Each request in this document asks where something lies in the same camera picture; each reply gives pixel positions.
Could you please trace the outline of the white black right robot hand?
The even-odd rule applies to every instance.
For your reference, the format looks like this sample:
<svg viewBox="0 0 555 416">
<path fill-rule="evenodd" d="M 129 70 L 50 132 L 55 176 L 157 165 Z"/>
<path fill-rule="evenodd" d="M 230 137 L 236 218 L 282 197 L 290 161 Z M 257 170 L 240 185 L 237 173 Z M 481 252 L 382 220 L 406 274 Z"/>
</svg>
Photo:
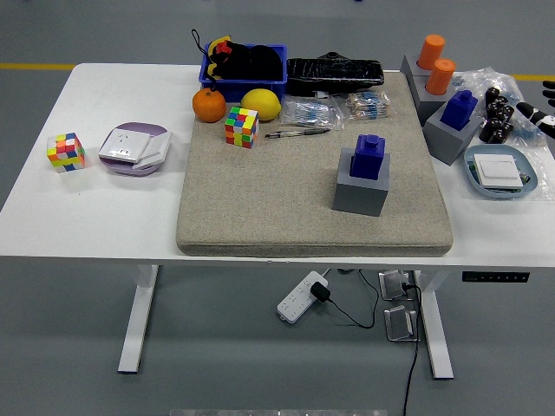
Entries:
<svg viewBox="0 0 555 416">
<path fill-rule="evenodd" d="M 542 82 L 544 87 L 543 96 L 548 99 L 548 104 L 554 107 L 554 81 L 545 80 Z M 529 120 L 535 127 L 548 137 L 554 139 L 554 116 L 546 114 L 536 107 L 521 101 L 516 105 L 519 112 Z"/>
</svg>

